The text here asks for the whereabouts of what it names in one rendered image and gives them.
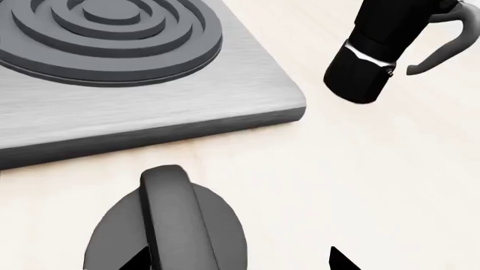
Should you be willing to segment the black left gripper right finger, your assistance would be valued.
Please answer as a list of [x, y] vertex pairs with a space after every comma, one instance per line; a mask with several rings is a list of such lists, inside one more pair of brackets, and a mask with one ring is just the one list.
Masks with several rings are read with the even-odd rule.
[[330, 270], [361, 270], [336, 247], [331, 247], [328, 258]]

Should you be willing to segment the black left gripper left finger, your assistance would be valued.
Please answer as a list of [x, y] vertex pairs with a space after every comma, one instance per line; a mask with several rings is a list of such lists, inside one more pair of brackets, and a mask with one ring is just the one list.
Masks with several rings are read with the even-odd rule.
[[149, 247], [144, 247], [130, 258], [119, 270], [151, 270], [151, 255]]

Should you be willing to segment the silver stove plate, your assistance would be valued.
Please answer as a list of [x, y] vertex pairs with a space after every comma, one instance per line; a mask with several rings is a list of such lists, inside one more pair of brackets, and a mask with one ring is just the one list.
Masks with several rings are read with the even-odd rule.
[[0, 67], [0, 170], [298, 121], [305, 96], [224, 0], [219, 56], [171, 82], [63, 85]]

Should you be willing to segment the black moka pot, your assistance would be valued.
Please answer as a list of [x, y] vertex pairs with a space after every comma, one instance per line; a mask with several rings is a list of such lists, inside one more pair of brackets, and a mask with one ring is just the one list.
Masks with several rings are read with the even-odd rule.
[[459, 20], [462, 32], [406, 69], [409, 76], [435, 68], [480, 38], [480, 8], [464, 0], [363, 0], [355, 27], [325, 71], [323, 81], [338, 97], [373, 103], [392, 77], [397, 60], [431, 23]]

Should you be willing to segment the dark grey coil burner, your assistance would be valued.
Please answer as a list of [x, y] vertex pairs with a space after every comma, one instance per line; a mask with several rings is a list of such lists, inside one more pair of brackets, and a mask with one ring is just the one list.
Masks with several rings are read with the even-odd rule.
[[0, 0], [0, 65], [56, 83], [165, 83], [209, 65], [222, 42], [203, 0]]

